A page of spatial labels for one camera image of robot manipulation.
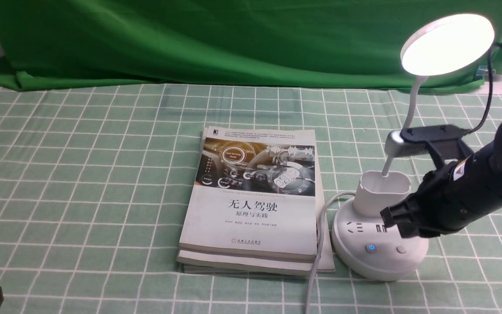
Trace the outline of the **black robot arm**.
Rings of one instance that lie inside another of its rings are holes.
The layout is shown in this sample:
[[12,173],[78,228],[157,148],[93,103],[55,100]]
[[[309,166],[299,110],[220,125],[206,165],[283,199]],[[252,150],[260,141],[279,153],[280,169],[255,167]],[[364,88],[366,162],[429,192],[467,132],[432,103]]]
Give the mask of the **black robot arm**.
[[494,140],[474,152],[463,141],[468,132],[454,125],[400,131],[406,144],[421,147],[435,169],[418,189],[382,211],[385,228],[402,238],[456,234],[502,208],[502,123]]

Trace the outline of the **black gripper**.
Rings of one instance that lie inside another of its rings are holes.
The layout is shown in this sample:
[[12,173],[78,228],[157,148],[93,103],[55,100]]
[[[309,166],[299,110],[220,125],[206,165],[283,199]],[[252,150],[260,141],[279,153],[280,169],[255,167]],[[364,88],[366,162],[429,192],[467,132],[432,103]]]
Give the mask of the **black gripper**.
[[414,194],[380,211],[385,227],[397,226],[404,239],[454,234],[502,208],[500,175],[492,146],[437,171]]

